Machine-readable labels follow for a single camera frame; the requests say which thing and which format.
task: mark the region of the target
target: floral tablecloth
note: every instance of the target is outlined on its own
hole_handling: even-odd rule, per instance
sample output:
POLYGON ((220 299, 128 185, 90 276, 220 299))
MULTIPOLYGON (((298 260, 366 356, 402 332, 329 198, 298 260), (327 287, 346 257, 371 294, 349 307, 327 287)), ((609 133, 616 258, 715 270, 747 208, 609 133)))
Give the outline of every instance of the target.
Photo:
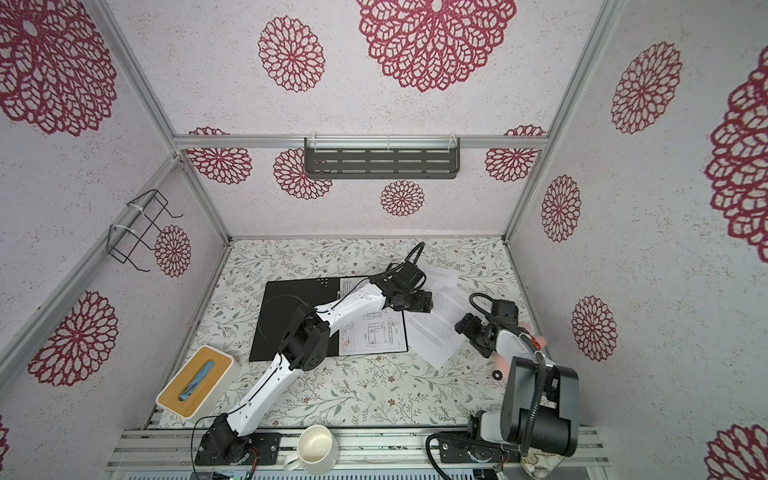
MULTIPOLYGON (((187 353, 211 345, 233 355, 240 376, 212 412, 239 401, 269 362, 248 363, 266 282, 319 276, 367 275, 401 260, 420 239, 241 240, 233 244, 213 297, 187 353)), ((424 239, 419 264, 459 271, 458 285, 513 300, 520 321, 528 311, 498 238, 424 239)), ((470 413, 499 408, 504 389, 491 378, 492 362, 469 343, 435 370, 418 353, 328 358, 298 378, 265 415, 263 425, 453 425, 470 413)), ((208 426, 210 420, 199 426, 208 426)), ((184 425, 171 412, 160 427, 184 425)))

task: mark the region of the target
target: cable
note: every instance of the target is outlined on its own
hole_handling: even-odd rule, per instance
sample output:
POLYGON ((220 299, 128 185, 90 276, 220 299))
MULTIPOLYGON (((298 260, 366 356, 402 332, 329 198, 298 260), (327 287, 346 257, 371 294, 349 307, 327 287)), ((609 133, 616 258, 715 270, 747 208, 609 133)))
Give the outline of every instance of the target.
POLYGON ((422 251, 424 251, 424 246, 425 246, 425 245, 426 245, 426 243, 424 243, 424 242, 419 242, 419 243, 418 243, 418 244, 417 244, 415 247, 413 247, 413 248, 411 249, 411 251, 410 251, 410 252, 408 252, 408 256, 406 257, 406 262, 407 262, 408 260, 411 260, 411 255, 413 255, 414 253, 416 253, 416 258, 415 258, 415 259, 413 259, 413 261, 411 262, 411 263, 413 263, 414 265, 416 265, 416 262, 418 262, 418 261, 419 261, 419 257, 422 255, 422 251))
POLYGON ((253 467, 250 469, 250 477, 253 478, 253 473, 256 471, 256 462, 259 461, 259 449, 252 446, 249 450, 253 452, 253 467))
POLYGON ((209 415, 207 417, 197 419, 197 421, 194 423, 194 427, 192 427, 192 437, 190 438, 190 460, 192 461, 192 472, 194 472, 195 480, 200 480, 200 476, 197 474, 197 470, 194 467, 194 431, 197 428, 197 424, 200 423, 200 420, 215 419, 216 417, 218 417, 218 415, 209 415))
MULTIPOLYGON (((307 302, 305 302, 304 300, 302 300, 302 298, 301 298, 301 297, 299 297, 299 296, 296 296, 296 295, 291 295, 290 293, 281 293, 280 295, 275 295, 275 296, 273 296, 272 298, 270 298, 269 300, 267 300, 266 302, 263 302, 263 303, 261 304, 261 308, 262 308, 262 310, 263 310, 264 306, 265 306, 265 305, 268 305, 268 304, 269 304, 269 303, 270 303, 272 300, 274 300, 274 299, 278 299, 278 298, 284 298, 284 297, 286 297, 286 296, 289 296, 290 298, 295 298, 296 300, 299 300, 301 303, 303 303, 303 304, 304 304, 304 306, 305 306, 306 308, 308 308, 308 309, 312 310, 313 312, 316 312, 316 311, 317 311, 317 310, 315 309, 315 307, 313 307, 313 306, 309 305, 307 302)), ((256 323, 256 331, 257 331, 257 332, 258 332, 258 333, 259 333, 259 334, 262 336, 262 338, 264 338, 264 340, 266 340, 266 342, 267 342, 267 343, 269 343, 269 344, 270 344, 270 346, 271 346, 272 348, 274 348, 274 349, 275 349, 275 351, 276 351, 276 352, 278 352, 278 353, 280 352, 280 349, 278 349, 278 348, 277 348, 277 346, 276 346, 274 343, 270 342, 270 339, 268 339, 268 338, 266 337, 266 335, 264 335, 264 332, 262 332, 262 331, 261 331, 261 318, 259 318, 259 321, 256 323)), ((280 357, 280 364, 282 365, 282 363, 283 363, 283 357, 280 357)))
MULTIPOLYGON (((257 393, 258 393, 258 392, 260 392, 260 391, 261 391, 261 389, 262 389, 262 388, 264 388, 264 386, 265 386, 265 385, 266 385, 266 384, 267 384, 267 383, 270 381, 270 379, 272 378, 272 375, 274 375, 275 373, 277 373, 277 370, 278 370, 278 369, 274 369, 274 370, 272 371, 272 373, 270 374, 270 376, 268 376, 268 377, 266 378, 266 380, 264 381, 264 383, 262 383, 262 384, 261 384, 261 386, 259 387, 259 389, 258 389, 258 390, 257 390, 257 391, 256 391, 256 392, 255 392, 255 393, 254 393, 254 394, 253 394, 253 395, 252 395, 252 396, 251 396, 251 397, 250 397, 250 398, 249 398, 249 399, 248 399, 246 402, 243 402, 243 405, 241 405, 241 406, 237 407, 237 408, 236 408, 235 410, 233 410, 232 412, 227 412, 227 413, 225 413, 224 415, 226 415, 226 416, 232 415, 232 414, 233 414, 233 413, 235 413, 236 411, 238 411, 238 410, 242 409, 244 406, 246 406, 246 405, 248 404, 248 402, 250 402, 251 400, 253 400, 253 397, 255 397, 255 396, 257 395, 257 393)), ((205 419, 215 419, 216 417, 218 417, 218 415, 209 415, 209 416, 207 416, 207 417, 202 417, 202 418, 198 419, 198 420, 197 420, 197 421, 194 423, 194 427, 192 427, 192 439, 190 440, 190 459, 192 460, 192 471, 194 472, 195 478, 200 478, 200 477, 198 477, 198 476, 197 476, 197 470, 195 470, 195 467, 194 467, 194 431, 197 429, 197 424, 198 424, 198 423, 200 423, 200 420, 205 420, 205 419)), ((254 470, 256 469, 256 460, 254 460, 254 461, 253 461, 253 468, 254 468, 254 470)))
POLYGON ((504 453, 507 452, 507 450, 504 450, 504 447, 500 443, 491 443, 486 442, 482 440, 474 440, 474 439, 468 439, 461 434, 452 434, 451 432, 439 432, 439 433, 433 433, 427 437, 425 450, 427 453, 427 460, 429 460, 430 465, 438 472, 438 475, 443 477, 445 480, 454 480, 453 478, 449 477, 438 465, 435 461, 435 458, 432 457, 432 450, 429 448, 429 443, 434 439, 448 439, 448 440, 454 440, 461 443, 465 443, 466 445, 473 445, 475 447, 482 447, 485 449, 494 449, 499 450, 502 453, 502 458, 504 458, 504 453))
POLYGON ((538 371, 536 372, 536 387, 533 391, 531 409, 528 410, 528 418, 525 420, 523 439, 520 443, 520 455, 524 457, 528 454, 528 449, 531 447, 533 425, 536 421, 536 414, 538 413, 538 409, 541 407, 541 396, 544 394, 544 386, 547 382, 547 363, 544 361, 544 353, 541 353, 541 350, 536 350, 536 352, 539 354, 538 371))
POLYGON ((355 289, 356 289, 356 288, 357 288, 357 287, 358 287, 358 286, 359 286, 361 283, 365 282, 366 280, 371 280, 371 279, 372 279, 374 276, 377 276, 377 275, 389 275, 390 273, 393 273, 393 272, 396 272, 397 270, 399 270, 401 266, 402 266, 402 263, 398 263, 397 265, 395 265, 393 268, 391 268, 391 269, 387 270, 386 272, 382 272, 382 273, 374 273, 373 275, 368 275, 367 277, 363 278, 363 279, 362 279, 362 280, 360 280, 360 281, 359 281, 359 282, 358 282, 358 283, 357 283, 355 286, 353 286, 353 287, 352 287, 352 288, 349 290, 349 292, 347 292, 347 293, 346 293, 346 295, 345 295, 345 296, 343 296, 343 297, 341 297, 340 299, 338 299, 338 300, 336 301, 336 303, 334 303, 334 304, 333 304, 333 306, 331 306, 331 308, 330 308, 330 309, 331 309, 331 310, 335 309, 335 308, 336 308, 336 306, 337 306, 337 305, 339 305, 339 303, 341 303, 341 301, 342 301, 342 300, 344 300, 346 297, 348 297, 350 293, 354 292, 354 291, 355 291, 355 289))
POLYGON ((493 315, 489 311, 481 308, 477 303, 475 303, 475 297, 476 296, 480 296, 480 297, 488 300, 491 303, 493 303, 496 299, 493 298, 492 296, 485 295, 484 293, 472 293, 472 294, 469 295, 469 304, 472 305, 475 308, 475 310, 479 311, 480 313, 482 313, 485 316, 493 317, 493 315))

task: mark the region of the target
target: red mandala pattern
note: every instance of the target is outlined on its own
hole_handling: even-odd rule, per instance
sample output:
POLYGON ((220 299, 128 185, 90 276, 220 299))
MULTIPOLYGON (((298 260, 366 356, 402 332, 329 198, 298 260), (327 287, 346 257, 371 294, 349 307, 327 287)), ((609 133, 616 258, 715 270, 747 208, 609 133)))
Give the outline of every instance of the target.
POLYGON ((310 27, 295 18, 275 18, 259 38, 261 65, 275 83, 288 91, 307 91, 326 69, 323 47, 310 27))
POLYGON ((314 180, 307 177, 302 148, 282 152, 275 159, 273 170, 280 188, 296 198, 309 200, 322 197, 333 185, 331 180, 314 180))
POLYGON ((78 0, 0 2, 0 102, 13 121, 80 135, 111 116, 117 72, 78 0))
MULTIPOLYGON (((202 127, 190 135, 229 135, 218 128, 202 127)), ((245 148, 189 148, 187 155, 197 171, 220 184, 238 184, 250 175, 250 156, 245 148)))
POLYGON ((606 360, 616 348, 614 314, 597 297, 586 296, 576 304, 571 330, 578 348, 593 360, 606 360))
POLYGON ((424 204, 424 190, 411 181, 398 180, 384 187, 381 201, 388 214, 407 217, 424 204))
POLYGON ((573 178, 561 175, 555 178, 541 202, 541 224, 553 242, 570 237, 581 215, 581 197, 573 178))
POLYGON ((8 429, 2 424, 2 415, 0 415, 0 472, 2 472, 2 461, 5 460, 5 454, 8 453, 8 429))
POLYGON ((616 85, 611 108, 616 128, 633 134, 652 125, 674 98, 682 68, 674 44, 662 41, 638 55, 616 85))
POLYGON ((114 348, 118 318, 99 292, 85 292, 27 366, 40 383, 73 386, 101 368, 114 348))
POLYGON ((445 90, 466 81, 504 41, 513 0, 357 0, 360 33, 382 73, 402 87, 445 90))
POLYGON ((768 47, 749 79, 730 93, 728 112, 710 139, 710 205, 728 219, 728 234, 757 247, 768 263, 768 47))
POLYGON ((184 230, 176 225, 168 225, 157 235, 154 248, 154 259, 166 275, 181 276, 190 266, 190 239, 184 230))
POLYGON ((707 480, 765 480, 768 478, 768 432, 760 425, 718 431, 704 457, 707 480))
MULTIPOLYGON (((504 135, 540 137, 547 132, 541 127, 520 125, 504 135)), ((504 182, 526 178, 538 152, 534 148, 492 148, 485 154, 485 169, 496 180, 504 182)))

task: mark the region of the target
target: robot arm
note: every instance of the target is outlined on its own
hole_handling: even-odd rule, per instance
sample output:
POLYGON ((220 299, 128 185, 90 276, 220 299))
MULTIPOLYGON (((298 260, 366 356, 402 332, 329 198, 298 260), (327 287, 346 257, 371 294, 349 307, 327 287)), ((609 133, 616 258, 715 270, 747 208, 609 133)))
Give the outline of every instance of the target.
POLYGON ((464 333, 485 358, 496 351, 510 365, 502 408, 471 416, 470 438, 520 445, 522 455, 527 455, 528 447, 573 455, 579 426, 576 372, 547 358, 528 331, 518 326, 514 302, 482 293, 473 293, 469 301, 485 321, 468 313, 456 323, 456 332, 464 333), (473 301, 476 296, 491 300, 490 312, 473 301), (542 396, 556 406, 540 406, 542 396))
POLYGON ((300 307, 288 326, 291 335, 281 342, 280 351, 275 355, 270 367, 243 399, 226 414, 232 431, 237 432, 238 436, 253 433, 277 397, 285 392, 293 380, 298 378, 303 370, 309 371, 323 361, 328 349, 328 339, 334 333, 361 316, 378 312, 385 303, 386 297, 381 289, 368 284, 351 292, 341 302, 333 301, 316 306, 317 318, 313 319, 314 321, 306 321, 304 317, 308 312, 300 307), (300 335, 302 329, 306 335, 300 335))
POLYGON ((346 324, 383 308, 430 312, 432 294, 420 289, 425 275, 415 265, 423 248, 422 242, 403 263, 390 264, 384 273, 371 276, 369 283, 341 300, 298 306, 269 368, 237 405, 215 418, 200 441, 195 464, 229 465, 247 458, 250 435, 277 397, 302 371, 314 369, 326 358, 331 335, 346 324))

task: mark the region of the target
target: metal mounting plate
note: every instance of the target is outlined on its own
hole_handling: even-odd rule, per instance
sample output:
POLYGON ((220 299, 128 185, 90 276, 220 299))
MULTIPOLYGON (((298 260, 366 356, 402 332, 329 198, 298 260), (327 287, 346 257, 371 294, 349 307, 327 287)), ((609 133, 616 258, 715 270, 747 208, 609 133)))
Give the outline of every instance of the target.
MULTIPOLYGON (((495 450, 483 452, 482 449, 468 449, 467 445, 460 445, 458 442, 447 439, 440 439, 439 444, 442 463, 501 463, 503 460, 502 454, 495 450)), ((510 447, 509 458, 505 461, 520 462, 520 452, 513 452, 512 448, 510 447)))
MULTIPOLYGON (((280 451, 280 433, 256 432, 250 436, 251 445, 259 451, 259 458, 256 465, 275 465, 277 454, 280 451)), ((198 450, 194 460, 195 465, 227 465, 222 458, 211 458, 205 456, 198 450)), ((240 463, 241 465, 253 465, 253 454, 248 456, 240 463)))
POLYGON ((455 147, 315 148, 304 139, 306 175, 312 179, 451 179, 459 169, 460 140, 455 147))

